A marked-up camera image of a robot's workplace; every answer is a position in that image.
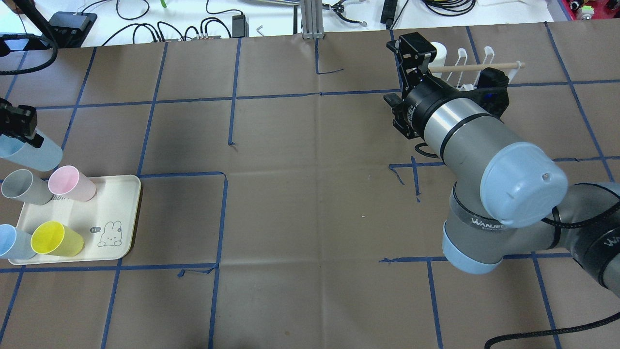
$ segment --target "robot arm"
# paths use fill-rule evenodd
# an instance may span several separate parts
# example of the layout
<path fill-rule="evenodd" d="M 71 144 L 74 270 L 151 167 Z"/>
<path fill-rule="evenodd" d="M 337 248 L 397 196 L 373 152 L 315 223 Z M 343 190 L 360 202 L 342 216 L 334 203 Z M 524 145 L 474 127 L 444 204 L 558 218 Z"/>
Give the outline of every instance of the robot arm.
<path fill-rule="evenodd" d="M 429 72 L 436 50 L 420 34 L 402 35 L 387 47 L 403 82 L 401 96 L 384 97 L 394 127 L 424 139 L 457 177 L 443 229 L 447 259 L 482 274 L 504 255 L 562 246 L 620 297 L 620 185 L 569 188 L 539 147 L 499 119 L 508 107 L 501 71 L 485 69 L 477 89 L 461 92 Z"/>

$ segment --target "blue tape grid line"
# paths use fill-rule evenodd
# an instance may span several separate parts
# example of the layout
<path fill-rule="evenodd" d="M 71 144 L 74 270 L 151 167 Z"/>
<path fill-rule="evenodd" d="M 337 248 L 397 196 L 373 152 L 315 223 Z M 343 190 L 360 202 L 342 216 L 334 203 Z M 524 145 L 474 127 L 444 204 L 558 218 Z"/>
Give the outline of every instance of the blue tape grid line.
<path fill-rule="evenodd" d="M 331 74 L 342 70 L 344 70 L 344 68 L 332 71 L 325 71 L 323 73 L 319 72 L 319 39 L 314 39 L 314 72 L 316 73 L 316 75 Z"/>
<path fill-rule="evenodd" d="M 22 55 L 22 60 L 19 61 L 19 65 L 17 65 L 17 70 L 22 69 L 22 67 L 24 66 L 24 62 L 26 61 L 27 55 L 28 55 L 28 51 L 25 51 L 24 54 Z M 11 80 L 11 84 L 9 85 L 9 89 L 6 91 L 6 96 L 4 97 L 4 99 L 7 99 L 7 100 L 9 99 L 9 96 L 11 95 L 11 91 L 13 91 L 13 86 L 15 86 L 15 82 L 17 81 L 18 76 L 19 75 L 13 76 L 13 80 Z"/>
<path fill-rule="evenodd" d="M 234 110 L 237 101 L 237 83 L 239 82 L 239 60 L 241 59 L 241 38 L 237 41 L 237 55 L 234 62 L 234 78 L 232 82 L 232 104 L 231 104 L 231 120 L 228 125 L 228 145 L 234 145 L 233 129 L 234 129 Z"/>
<path fill-rule="evenodd" d="M 75 106 L 73 106 L 73 112 L 71 113 L 71 118 L 69 120 L 69 125 L 67 126 L 67 131 L 64 133 L 63 144 L 60 146 L 62 150 L 67 145 L 67 140 L 69 140 L 69 133 L 71 132 L 71 126 L 73 126 L 73 121 L 76 118 L 76 114 L 78 113 L 78 105 L 80 100 L 82 99 L 82 94 L 84 94 L 84 88 L 86 87 L 86 81 L 88 80 L 88 76 L 91 73 L 92 62 L 95 61 L 95 54 L 97 53 L 97 47 L 92 49 L 91 60 L 88 62 L 88 68 L 86 68 L 86 73 L 84 74 L 84 80 L 82 80 L 82 86 L 79 89 L 79 93 L 77 94 L 77 100 Z"/>
<path fill-rule="evenodd" d="M 547 22 L 545 22 L 544 25 L 545 25 L 545 28 L 547 29 L 547 34 L 549 36 L 549 40 L 551 41 L 551 46 L 553 46 L 553 51 L 556 53 L 557 60 L 560 63 L 560 66 L 562 67 L 562 71 L 564 72 L 564 75 L 566 76 L 566 81 L 568 81 L 568 84 L 569 84 L 569 87 L 570 87 L 570 92 L 572 92 L 573 97 L 575 98 L 575 102 L 577 103 L 577 107 L 579 108 L 579 113 L 581 114 L 583 122 L 585 123 L 585 126 L 588 129 L 588 133 L 590 133 L 590 137 L 592 138 L 592 142 L 594 142 L 594 146 L 596 147 L 596 151 L 598 151 L 598 154 L 602 158 L 601 161 L 603 162 L 603 166 L 605 167 L 605 171 L 607 171 L 607 175 L 609 176 L 609 180 L 613 182 L 614 181 L 614 176 L 611 174 L 611 169 L 609 168 L 609 164 L 607 164 L 607 160 L 605 159 L 605 155 L 603 154 L 603 150 L 601 149 L 601 145 L 598 143 L 598 140 L 596 139 L 596 135 L 594 134 L 594 130 L 592 129 L 592 126 L 590 125 L 590 122 L 588 121 L 588 117 L 586 116 L 586 113 L 583 110 L 582 103 L 579 100 L 579 96 L 577 95 L 577 90 L 575 90 L 575 86 L 573 85 L 573 81 L 570 79 L 569 71 L 566 68 L 566 65 L 564 64 L 564 60 L 562 59 L 562 57 L 560 55 L 560 51 L 557 49 L 556 41 L 553 39 L 553 33 L 551 32 L 551 28 L 549 27 L 549 24 Z"/>
<path fill-rule="evenodd" d="M 222 208 L 220 210 L 219 217 L 219 239 L 218 239 L 218 254 L 216 259 L 215 278 L 213 280 L 213 293 L 211 294 L 211 318 L 209 320 L 209 342 L 208 348 L 213 349 L 213 336 L 215 335 L 215 314 L 216 306 L 218 303 L 218 289 L 219 289 L 219 263 L 222 260 L 222 244 L 224 242 L 224 223 L 226 221 L 226 202 L 228 200 L 228 178 L 224 175 L 224 193 L 222 195 Z"/>
<path fill-rule="evenodd" d="M 549 319 L 549 326 L 551 326 L 552 330 L 556 329 L 556 322 L 553 319 L 553 314 L 551 312 L 551 306 L 549 305 L 549 298 L 547 297 L 547 290 L 544 287 L 543 274 L 541 273 L 541 267 L 538 264 L 538 258 L 534 252 L 532 252 L 532 262 L 534 263 L 534 269 L 536 270 L 536 278 L 538 279 L 538 285 L 541 288 L 542 301 L 544 303 L 544 308 L 547 312 L 547 318 Z M 562 345 L 560 344 L 560 338 L 557 335 L 553 335 L 553 341 L 556 343 L 556 349 L 562 349 Z"/>
<path fill-rule="evenodd" d="M 435 281 L 433 279 L 433 265 L 427 261 L 428 271 L 428 288 L 430 290 L 430 302 L 433 306 L 433 318 L 435 319 L 435 333 L 437 335 L 437 348 L 443 349 L 443 340 L 441 339 L 441 325 L 439 323 L 439 310 L 437 309 L 437 296 L 435 295 Z"/>
<path fill-rule="evenodd" d="M 168 52 L 168 43 L 164 44 L 164 53 L 161 56 L 161 64 L 159 65 L 159 73 L 157 74 L 157 83 L 155 84 L 155 91 L 153 92 L 153 100 L 151 101 L 151 110 L 149 111 L 149 120 L 146 124 L 146 132 L 144 133 L 144 142 L 142 143 L 142 152 L 140 154 L 140 162 L 138 163 L 138 176 L 142 174 L 142 166 L 144 165 L 144 155 L 146 154 L 146 144 L 149 141 L 149 133 L 151 132 L 151 122 L 153 121 L 153 114 L 155 113 L 155 104 L 157 102 L 157 94 L 159 93 L 159 84 L 161 83 L 161 76 L 164 72 L 164 64 L 166 62 L 166 53 Z"/>
<path fill-rule="evenodd" d="M 2 322 L 2 329 L 0 329 L 0 343 L 2 343 L 2 339 L 4 338 L 4 332 L 6 331 L 6 326 L 9 323 L 9 317 L 11 316 L 11 311 L 13 310 L 13 306 L 15 305 L 15 299 L 17 298 L 17 292 L 19 291 L 19 286 L 22 284 L 22 277 L 24 277 L 24 269 L 25 266 L 19 270 L 19 275 L 17 276 L 17 281 L 15 282 L 15 288 L 13 289 L 13 295 L 11 296 L 11 301 L 9 302 L 9 307 L 6 309 L 6 315 L 4 316 L 4 322 Z"/>
<path fill-rule="evenodd" d="M 101 338 L 101 349 L 105 348 L 108 342 L 108 333 L 110 331 L 110 321 L 112 321 L 112 310 L 114 308 L 114 300 L 116 299 L 116 291 L 118 288 L 118 277 L 120 276 L 120 267 L 123 264 L 123 258 L 119 259 L 116 265 L 116 273 L 114 274 L 114 283 L 112 284 L 112 292 L 110 294 L 110 304 L 108 305 L 108 314 L 105 316 L 104 335 Z"/>
<path fill-rule="evenodd" d="M 471 35 L 471 29 L 469 28 L 469 26 L 466 26 L 465 30 L 467 31 L 467 37 L 469 37 L 471 50 L 474 52 L 474 59 L 476 59 L 476 64 L 480 64 L 480 57 L 478 57 L 478 50 L 476 49 L 476 43 L 474 43 L 474 36 Z"/>

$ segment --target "light blue joint cap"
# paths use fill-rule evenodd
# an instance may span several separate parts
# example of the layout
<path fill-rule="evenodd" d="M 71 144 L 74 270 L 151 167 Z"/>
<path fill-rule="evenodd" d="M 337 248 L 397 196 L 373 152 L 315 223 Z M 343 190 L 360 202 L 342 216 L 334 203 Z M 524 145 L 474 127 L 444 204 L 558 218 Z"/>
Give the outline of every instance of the light blue joint cap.
<path fill-rule="evenodd" d="M 446 256 L 448 261 L 452 263 L 453 266 L 457 267 L 457 269 L 464 271 L 469 274 L 486 274 L 491 272 L 493 269 L 497 268 L 497 266 L 502 262 L 495 264 L 487 264 L 481 263 L 477 260 L 469 258 L 465 253 L 461 252 L 448 238 L 448 234 L 446 233 L 446 224 L 443 224 L 443 241 L 441 242 L 441 248 L 443 249 L 443 254 Z"/>
<path fill-rule="evenodd" d="M 522 228 L 551 213 L 568 187 L 566 174 L 539 147 L 518 142 L 491 159 L 480 182 L 480 199 L 491 217 Z"/>

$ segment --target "black cable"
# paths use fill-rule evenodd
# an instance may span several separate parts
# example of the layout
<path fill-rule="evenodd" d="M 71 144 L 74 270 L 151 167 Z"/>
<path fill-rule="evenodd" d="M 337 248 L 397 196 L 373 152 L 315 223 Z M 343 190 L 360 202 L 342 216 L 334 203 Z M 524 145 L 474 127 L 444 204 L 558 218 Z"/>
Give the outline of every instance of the black cable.
<path fill-rule="evenodd" d="M 92 4 L 90 4 L 90 5 L 86 6 L 86 7 L 85 7 L 85 8 L 84 8 L 81 12 L 80 12 L 80 14 L 84 14 L 84 12 L 86 12 L 86 10 L 88 10 L 88 8 L 93 7 L 93 6 L 95 6 L 96 4 L 100 4 L 100 3 L 102 3 L 102 2 L 108 2 L 108 1 L 110 1 L 110 0 L 101 0 L 101 1 L 96 1 L 96 2 L 93 2 Z"/>
<path fill-rule="evenodd" d="M 226 29 L 226 32 L 228 33 L 228 38 L 229 38 L 229 39 L 231 39 L 231 38 L 233 37 L 233 36 L 231 35 L 231 31 L 230 31 L 230 30 L 228 30 L 228 27 L 226 26 L 226 24 L 224 24 L 224 22 L 222 22 L 221 20 L 219 20 L 219 19 L 217 19 L 217 18 L 210 19 L 210 20 L 208 20 L 208 21 L 206 22 L 206 24 L 205 24 L 205 34 L 206 34 L 206 36 L 209 36 L 209 33 L 206 31 L 206 27 L 207 27 L 207 26 L 209 25 L 209 23 L 211 23 L 211 22 L 217 22 L 217 23 L 221 24 L 221 25 L 224 27 L 224 29 Z"/>
<path fill-rule="evenodd" d="M 503 335 L 491 338 L 484 344 L 484 349 L 490 349 L 493 344 L 497 344 L 499 342 L 504 342 L 505 340 L 513 340 L 513 339 L 521 339 L 521 338 L 531 338 L 531 337 L 544 337 L 551 335 L 563 335 L 566 333 L 574 333 L 581 332 L 585 330 L 595 329 L 597 327 L 601 327 L 603 325 L 610 324 L 616 320 L 620 319 L 620 312 L 606 317 L 603 320 L 590 322 L 589 324 L 575 326 L 575 327 L 566 327 L 564 329 L 555 329 L 555 330 L 547 330 L 547 331 L 536 331 L 536 332 L 527 332 L 527 333 L 514 333 L 511 335 Z"/>
<path fill-rule="evenodd" d="M 422 2 L 424 2 L 424 5 L 426 5 L 432 13 L 444 17 L 464 15 L 473 10 L 476 5 L 476 0 L 422 0 Z"/>
<path fill-rule="evenodd" d="M 151 36 L 153 37 L 153 42 L 157 42 L 157 39 L 155 39 L 155 34 L 151 30 L 151 28 L 149 28 L 148 25 L 142 23 L 142 24 L 136 25 L 136 29 L 133 30 L 133 36 L 131 37 L 131 43 L 136 43 L 136 32 L 138 31 L 140 27 L 147 28 L 149 30 L 149 33 L 151 33 Z"/>
<path fill-rule="evenodd" d="M 230 10 L 219 11 L 219 12 L 209 12 L 209 0 L 206 0 L 205 10 L 206 10 L 206 13 L 208 13 L 208 14 L 222 14 L 222 13 L 237 11 L 240 15 L 243 16 L 243 11 L 237 10 L 237 9 L 230 9 Z"/>
<path fill-rule="evenodd" d="M 556 220 L 551 220 L 548 218 L 543 218 L 542 221 L 546 224 L 553 225 L 554 227 L 560 227 L 562 229 L 578 229 L 587 227 L 588 225 L 595 224 L 601 222 L 603 219 L 613 215 L 617 211 L 620 211 L 620 201 L 618 201 L 615 205 L 611 206 L 609 209 L 605 210 L 603 213 L 598 214 L 592 218 L 582 220 L 581 222 L 576 223 L 562 223 Z"/>
<path fill-rule="evenodd" d="M 134 19 L 138 19 L 138 18 L 144 17 L 149 12 L 149 10 L 151 9 L 151 5 L 149 4 L 149 2 L 147 0 L 142 0 L 142 1 L 146 2 L 146 10 L 144 11 L 144 13 L 142 13 L 138 17 L 126 18 L 126 17 L 121 16 L 120 12 L 118 11 L 118 4 L 120 3 L 120 0 L 117 0 L 117 6 L 116 6 L 117 7 L 117 15 L 119 17 L 121 17 L 122 19 L 125 19 L 125 20 L 134 20 Z"/>
<path fill-rule="evenodd" d="M 437 154 L 428 153 L 428 152 L 425 152 L 424 150 L 420 149 L 422 147 L 427 147 L 427 146 L 428 146 L 428 144 L 426 142 L 422 142 L 422 143 L 416 145 L 414 147 L 414 149 L 415 149 L 416 152 L 418 152 L 418 154 L 421 154 L 421 155 L 424 155 L 424 156 L 427 156 L 427 157 L 433 158 L 433 159 L 439 159 L 439 156 Z"/>
<path fill-rule="evenodd" d="M 189 37 L 187 36 L 187 32 L 190 31 L 190 29 L 196 30 L 196 36 L 199 36 L 200 33 L 198 32 L 198 28 L 194 27 L 193 25 L 190 25 L 189 27 L 187 27 L 187 29 L 185 29 L 185 39 L 187 40 Z"/>
<path fill-rule="evenodd" d="M 117 36 L 117 35 L 118 35 L 118 33 L 122 32 L 123 30 L 125 30 L 125 29 L 127 29 L 127 28 L 129 28 L 129 27 L 133 27 L 134 25 L 145 25 L 145 23 L 132 23 L 132 24 L 128 24 L 128 25 L 126 25 L 126 26 L 122 27 L 122 28 L 121 28 L 121 29 L 119 29 L 117 32 L 115 32 L 114 34 L 112 34 L 112 36 L 111 36 L 111 37 L 109 37 L 106 41 L 104 41 L 104 42 L 101 44 L 101 46 L 105 46 L 105 44 L 106 44 L 106 43 L 109 43 L 109 42 L 110 42 L 110 40 L 111 40 L 112 38 L 114 38 L 115 36 Z"/>
<path fill-rule="evenodd" d="M 392 29 L 396 26 L 396 23 L 398 23 L 398 20 L 401 18 L 402 11 L 404 11 L 404 10 L 405 10 L 405 7 L 407 7 L 407 4 L 408 4 L 408 3 L 409 3 L 409 0 L 405 1 L 405 4 L 402 6 L 401 11 L 400 11 L 400 12 L 398 12 L 398 16 L 396 16 L 396 19 L 395 19 L 395 20 L 394 20 L 394 22 L 392 23 L 392 26 L 389 28 L 390 30 L 392 30 Z"/>
<path fill-rule="evenodd" d="M 207 18 L 205 18 L 205 19 L 203 19 L 203 20 L 201 20 L 201 21 L 200 21 L 200 33 L 201 33 L 201 34 L 204 34 L 204 33 L 205 33 L 205 30 L 204 30 L 204 27 L 205 27 L 205 22 L 206 22 L 206 21 L 208 21 L 208 20 L 210 20 L 210 19 L 217 19 L 217 17 L 207 17 Z"/>
<path fill-rule="evenodd" d="M 166 41 L 166 38 L 164 38 L 164 32 L 161 30 L 161 27 L 159 26 L 160 24 L 165 24 L 169 26 L 170 28 L 174 29 L 174 31 L 176 31 L 179 37 L 181 38 L 180 40 L 183 41 L 183 34 L 181 34 L 181 32 L 174 25 L 160 20 L 159 22 L 157 22 L 157 29 L 159 29 L 159 35 L 161 35 L 161 38 L 163 39 L 163 41 Z"/>
<path fill-rule="evenodd" d="M 347 23 L 353 23 L 353 24 L 364 24 L 364 22 L 362 22 L 361 20 L 354 20 L 354 19 L 348 19 L 345 16 L 343 16 L 341 13 L 335 12 L 336 16 L 338 16 L 340 19 L 344 20 Z"/>
<path fill-rule="evenodd" d="M 19 17 L 19 20 L 22 21 L 22 27 L 24 28 L 24 34 L 28 34 L 28 30 L 26 30 L 26 25 L 24 24 L 24 20 L 22 18 L 22 16 L 17 15 Z"/>
<path fill-rule="evenodd" d="M 32 34 L 6 34 L 6 35 L 0 35 L 0 38 L 2 38 L 2 40 L 19 40 L 19 39 L 43 40 L 49 43 L 52 49 L 51 57 L 45 63 L 38 65 L 36 67 L 33 67 L 33 68 L 27 68 L 27 69 L 0 70 L 0 75 L 19 75 L 19 74 L 34 73 L 35 71 L 39 71 L 39 70 L 49 67 L 52 63 L 54 63 L 54 61 L 58 57 L 58 46 L 53 40 L 50 40 L 44 36 L 38 36 L 38 35 L 32 35 Z"/>

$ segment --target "white tray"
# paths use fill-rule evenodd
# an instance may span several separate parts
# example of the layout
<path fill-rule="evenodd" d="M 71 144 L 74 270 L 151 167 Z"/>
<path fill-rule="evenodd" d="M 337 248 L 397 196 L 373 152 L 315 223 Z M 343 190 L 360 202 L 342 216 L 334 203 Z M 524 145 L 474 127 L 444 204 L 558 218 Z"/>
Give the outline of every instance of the white tray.
<path fill-rule="evenodd" d="M 79 202 L 54 196 L 38 206 L 24 204 L 17 228 L 33 233 L 49 220 L 57 220 L 84 238 L 84 249 L 73 257 L 35 255 L 29 260 L 9 260 L 13 265 L 69 261 L 117 260 L 129 252 L 138 213 L 140 180 L 136 176 L 93 177 L 97 194 Z"/>

